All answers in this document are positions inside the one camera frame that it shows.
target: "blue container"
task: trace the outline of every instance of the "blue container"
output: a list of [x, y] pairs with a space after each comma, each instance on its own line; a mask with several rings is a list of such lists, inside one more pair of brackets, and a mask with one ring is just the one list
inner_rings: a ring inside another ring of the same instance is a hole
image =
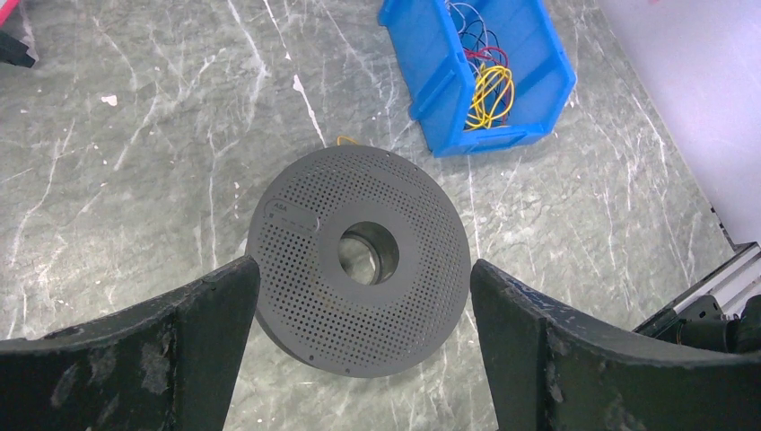
[[[476, 80], [444, 0], [385, 0], [378, 22], [389, 29], [407, 88], [435, 157], [533, 144], [549, 134], [576, 84], [541, 0], [469, 0], [510, 58], [515, 102], [504, 127], [464, 130]], [[460, 7], [466, 22], [475, 13]]]

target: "spool center hole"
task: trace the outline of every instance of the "spool center hole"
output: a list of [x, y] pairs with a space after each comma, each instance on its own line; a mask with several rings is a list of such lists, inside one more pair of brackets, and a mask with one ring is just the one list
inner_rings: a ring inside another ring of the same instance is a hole
[[338, 242], [338, 262], [357, 283], [378, 285], [389, 279], [399, 264], [399, 247], [388, 229], [374, 222], [353, 224]]

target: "white wire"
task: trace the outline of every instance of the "white wire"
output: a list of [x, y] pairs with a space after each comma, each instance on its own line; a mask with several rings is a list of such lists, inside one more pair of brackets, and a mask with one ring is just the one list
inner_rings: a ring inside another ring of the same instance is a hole
[[466, 6], [468, 9], [473, 11], [477, 16], [478, 19], [481, 20], [481, 26], [484, 28], [484, 38], [486, 39], [485, 45], [490, 47], [489, 45], [489, 30], [486, 29], [486, 21], [484, 20], [484, 17], [481, 16], [481, 13], [473, 6], [467, 3], [452, 3], [451, 1], [447, 0], [447, 8], [451, 10], [451, 8], [454, 8], [457, 13], [459, 13], [459, 16], [462, 17], [462, 28], [459, 29], [458, 33], [462, 33], [465, 30], [466, 23], [465, 23], [465, 14], [458, 8], [458, 6]]

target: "perforated surface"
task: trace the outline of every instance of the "perforated surface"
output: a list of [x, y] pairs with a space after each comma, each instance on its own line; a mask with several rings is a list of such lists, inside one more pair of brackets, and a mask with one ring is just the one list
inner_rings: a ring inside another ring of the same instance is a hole
[[[365, 286], [337, 260], [350, 225], [372, 221], [398, 243], [398, 269]], [[260, 266], [258, 320], [304, 363], [361, 377], [404, 371], [449, 337], [468, 295], [470, 257], [441, 188], [383, 150], [344, 145], [303, 157], [259, 201], [247, 253]]]

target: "bundle of wires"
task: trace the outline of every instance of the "bundle of wires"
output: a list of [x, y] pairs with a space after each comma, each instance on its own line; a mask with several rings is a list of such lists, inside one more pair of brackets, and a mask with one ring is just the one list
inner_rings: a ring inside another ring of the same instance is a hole
[[[450, 14], [456, 13], [462, 20], [458, 29], [465, 57], [468, 59], [476, 90], [470, 104], [466, 130], [505, 126], [515, 99], [515, 83], [507, 54], [500, 48], [496, 35], [486, 28], [483, 16], [472, 5], [447, 1]], [[475, 19], [468, 22], [466, 15], [472, 13]], [[475, 26], [478, 34], [471, 29]]]

